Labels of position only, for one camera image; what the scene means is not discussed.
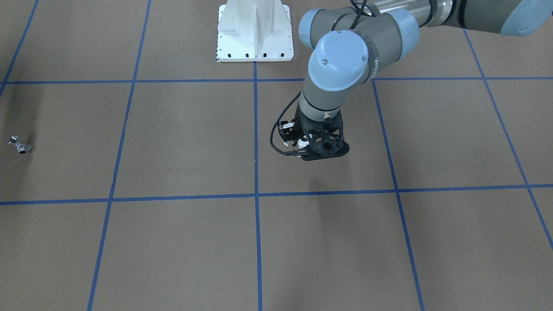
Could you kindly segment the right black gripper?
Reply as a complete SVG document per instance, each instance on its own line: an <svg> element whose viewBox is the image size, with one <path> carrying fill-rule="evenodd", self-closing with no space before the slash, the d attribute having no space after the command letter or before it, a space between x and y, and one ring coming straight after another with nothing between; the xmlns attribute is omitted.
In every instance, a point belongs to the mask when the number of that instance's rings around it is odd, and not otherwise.
<svg viewBox="0 0 553 311"><path fill-rule="evenodd" d="M304 134L309 134L318 129L329 130L332 127L343 128L341 112L338 112L334 117L326 114L322 121L314 121L297 109L294 118L290 122L279 120L279 136L283 139L285 146L298 149L296 147L297 141Z"/></svg>

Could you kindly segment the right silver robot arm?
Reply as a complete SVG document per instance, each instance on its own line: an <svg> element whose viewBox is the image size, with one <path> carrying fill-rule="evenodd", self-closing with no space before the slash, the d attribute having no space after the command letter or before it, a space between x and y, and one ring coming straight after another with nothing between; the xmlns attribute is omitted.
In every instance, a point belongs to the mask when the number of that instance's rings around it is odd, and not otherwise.
<svg viewBox="0 0 553 311"><path fill-rule="evenodd" d="M296 114L279 117L271 129L292 149L275 150L304 161L347 154L341 106L354 88L411 52L424 26L523 37L551 14L550 0L352 0L340 9L312 9L298 27L312 53L292 99Z"/></svg>

